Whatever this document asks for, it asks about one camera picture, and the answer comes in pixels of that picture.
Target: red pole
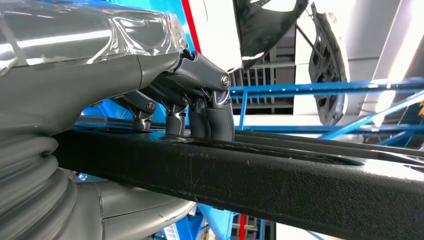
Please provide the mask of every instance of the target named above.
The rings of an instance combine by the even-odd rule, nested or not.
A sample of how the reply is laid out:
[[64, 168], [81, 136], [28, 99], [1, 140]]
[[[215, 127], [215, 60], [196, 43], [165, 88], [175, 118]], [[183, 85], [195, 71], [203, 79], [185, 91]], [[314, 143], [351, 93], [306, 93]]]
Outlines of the red pole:
[[246, 216], [240, 213], [240, 235], [238, 236], [238, 240], [245, 240], [245, 224]]

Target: bolt head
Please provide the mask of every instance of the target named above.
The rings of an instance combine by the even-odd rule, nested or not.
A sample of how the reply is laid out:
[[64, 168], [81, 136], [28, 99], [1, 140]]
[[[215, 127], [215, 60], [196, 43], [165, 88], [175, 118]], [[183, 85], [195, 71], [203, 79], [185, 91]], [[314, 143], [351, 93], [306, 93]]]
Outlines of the bolt head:
[[147, 103], [147, 110], [153, 113], [156, 110], [156, 104], [153, 102]]
[[228, 89], [230, 88], [231, 85], [231, 79], [230, 76], [228, 76], [228, 74], [224, 74], [221, 77], [221, 85], [224, 89]]

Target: metal grating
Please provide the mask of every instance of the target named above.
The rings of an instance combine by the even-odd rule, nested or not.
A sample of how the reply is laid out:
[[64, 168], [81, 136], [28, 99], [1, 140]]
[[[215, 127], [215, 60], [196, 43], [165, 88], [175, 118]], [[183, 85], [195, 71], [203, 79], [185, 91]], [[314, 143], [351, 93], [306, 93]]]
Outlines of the metal grating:
[[[237, 69], [230, 73], [231, 85], [264, 86], [295, 83], [295, 29], [292, 27], [275, 47], [249, 71]], [[232, 99], [235, 115], [242, 108], [241, 99]], [[293, 97], [249, 97], [246, 114], [293, 114]]]

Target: white wall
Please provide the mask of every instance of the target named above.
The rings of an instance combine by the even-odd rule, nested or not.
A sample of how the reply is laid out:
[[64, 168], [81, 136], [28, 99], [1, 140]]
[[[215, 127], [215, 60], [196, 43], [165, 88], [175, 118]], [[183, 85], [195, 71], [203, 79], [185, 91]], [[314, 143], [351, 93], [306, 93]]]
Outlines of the white wall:
[[[303, 229], [279, 223], [276, 224], [275, 232], [276, 240], [317, 240], [315, 236]], [[328, 236], [320, 233], [315, 234], [325, 240], [341, 240], [340, 238], [333, 236]]]

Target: plastic wrap cover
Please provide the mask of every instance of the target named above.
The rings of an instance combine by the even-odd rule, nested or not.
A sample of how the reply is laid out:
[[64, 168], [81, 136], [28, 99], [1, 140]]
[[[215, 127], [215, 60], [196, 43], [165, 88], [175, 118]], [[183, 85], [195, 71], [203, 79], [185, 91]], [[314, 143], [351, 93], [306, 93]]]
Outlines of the plastic wrap cover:
[[176, 53], [186, 45], [169, 12], [105, 1], [0, 1], [0, 75], [14, 66], [91, 64]]

